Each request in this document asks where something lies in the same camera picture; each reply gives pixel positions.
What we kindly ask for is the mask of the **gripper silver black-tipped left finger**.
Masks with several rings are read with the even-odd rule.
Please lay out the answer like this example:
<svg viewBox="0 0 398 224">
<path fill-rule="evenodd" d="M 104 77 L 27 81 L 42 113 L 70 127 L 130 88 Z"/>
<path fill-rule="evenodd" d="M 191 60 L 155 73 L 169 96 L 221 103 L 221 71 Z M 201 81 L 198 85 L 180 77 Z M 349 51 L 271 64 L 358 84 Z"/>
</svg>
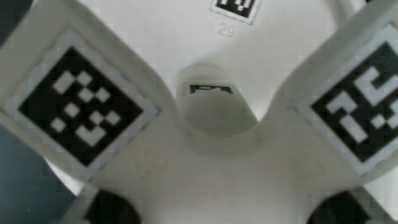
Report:
<svg viewBox="0 0 398 224">
<path fill-rule="evenodd" d="M 56 224 L 143 224 L 130 201 L 111 191 L 86 186 Z"/>
</svg>

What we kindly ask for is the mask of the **gripper silver black-tipped right finger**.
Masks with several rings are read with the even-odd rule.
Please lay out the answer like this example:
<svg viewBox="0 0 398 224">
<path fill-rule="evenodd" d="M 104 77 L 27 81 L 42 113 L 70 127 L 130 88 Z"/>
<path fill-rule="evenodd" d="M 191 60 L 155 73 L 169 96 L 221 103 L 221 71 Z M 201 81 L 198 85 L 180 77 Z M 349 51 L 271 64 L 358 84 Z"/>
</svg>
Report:
<svg viewBox="0 0 398 224">
<path fill-rule="evenodd" d="M 368 190 L 356 188 L 326 199 L 308 224 L 398 224 Z"/>
</svg>

